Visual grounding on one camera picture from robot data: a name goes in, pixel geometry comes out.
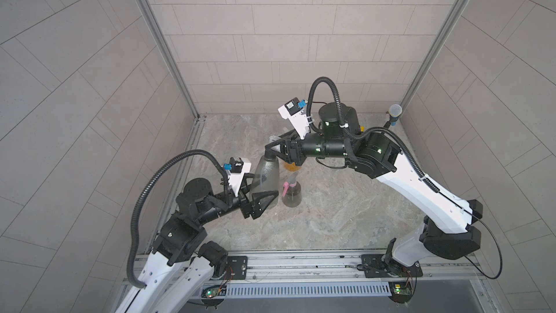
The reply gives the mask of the black white spray nozzle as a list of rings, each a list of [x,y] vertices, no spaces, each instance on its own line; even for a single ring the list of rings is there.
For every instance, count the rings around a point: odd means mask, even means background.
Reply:
[[[274,161],[280,158],[282,138],[279,136],[269,136],[269,143],[265,146],[264,159]]]

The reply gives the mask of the orange plastic bottle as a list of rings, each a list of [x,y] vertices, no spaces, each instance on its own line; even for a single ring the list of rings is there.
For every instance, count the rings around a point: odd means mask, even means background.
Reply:
[[[287,171],[290,171],[290,172],[296,172],[296,171],[298,171],[299,169],[301,169],[301,167],[298,166],[298,165],[296,165],[295,163],[286,163],[286,162],[285,162],[285,163],[283,164],[283,166],[284,166],[284,168],[285,168]]]

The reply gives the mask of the pink grey spray nozzle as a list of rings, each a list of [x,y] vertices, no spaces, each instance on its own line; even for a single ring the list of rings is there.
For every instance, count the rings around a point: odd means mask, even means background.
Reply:
[[[282,197],[288,195],[295,196],[299,194],[299,188],[301,187],[298,182],[299,172],[294,172],[283,184]]]

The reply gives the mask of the dark grey bottle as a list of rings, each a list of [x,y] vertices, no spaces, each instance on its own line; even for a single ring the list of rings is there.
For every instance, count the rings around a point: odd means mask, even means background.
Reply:
[[[282,203],[286,207],[295,208],[302,202],[301,184],[285,182],[282,191]]]

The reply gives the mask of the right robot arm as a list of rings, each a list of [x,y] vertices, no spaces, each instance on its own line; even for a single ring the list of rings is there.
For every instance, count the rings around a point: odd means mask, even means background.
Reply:
[[[292,99],[278,112],[294,129],[266,146],[265,154],[301,166],[309,157],[343,158],[345,167],[388,185],[425,214],[424,221],[401,239],[392,239],[379,268],[393,273],[429,256],[456,260],[479,250],[482,234],[474,227],[483,206],[466,201],[436,183],[418,166],[403,141],[387,125],[365,136],[352,107],[347,123],[340,124],[336,105],[321,108],[323,127],[310,129],[305,101]]]

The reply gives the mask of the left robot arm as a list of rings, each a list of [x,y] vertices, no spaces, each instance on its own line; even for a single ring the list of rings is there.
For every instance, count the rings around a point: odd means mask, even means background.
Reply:
[[[224,193],[214,194],[210,182],[195,178],[177,197],[178,211],[163,225],[140,272],[143,288],[133,287],[118,312],[179,312],[211,278],[220,279],[230,269],[228,252],[206,241],[205,224],[241,210],[256,219],[279,196],[279,178],[263,180],[248,173],[226,207]]]

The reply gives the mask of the microphone on black stand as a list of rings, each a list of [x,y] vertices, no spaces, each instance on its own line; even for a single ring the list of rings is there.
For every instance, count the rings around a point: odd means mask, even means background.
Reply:
[[[399,104],[393,104],[389,107],[387,111],[389,119],[386,121],[384,128],[389,129],[391,126],[395,125],[403,113],[403,108]]]

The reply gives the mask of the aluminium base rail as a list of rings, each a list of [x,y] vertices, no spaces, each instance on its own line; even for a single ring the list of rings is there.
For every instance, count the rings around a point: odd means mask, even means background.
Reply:
[[[193,256],[167,266],[160,254],[138,255],[134,273],[171,296],[216,306],[231,299],[328,297],[389,297],[406,303],[415,285],[429,281],[467,281],[478,278],[466,260],[430,257],[398,274],[378,268],[382,255],[373,250],[230,252],[223,272],[207,259]]]

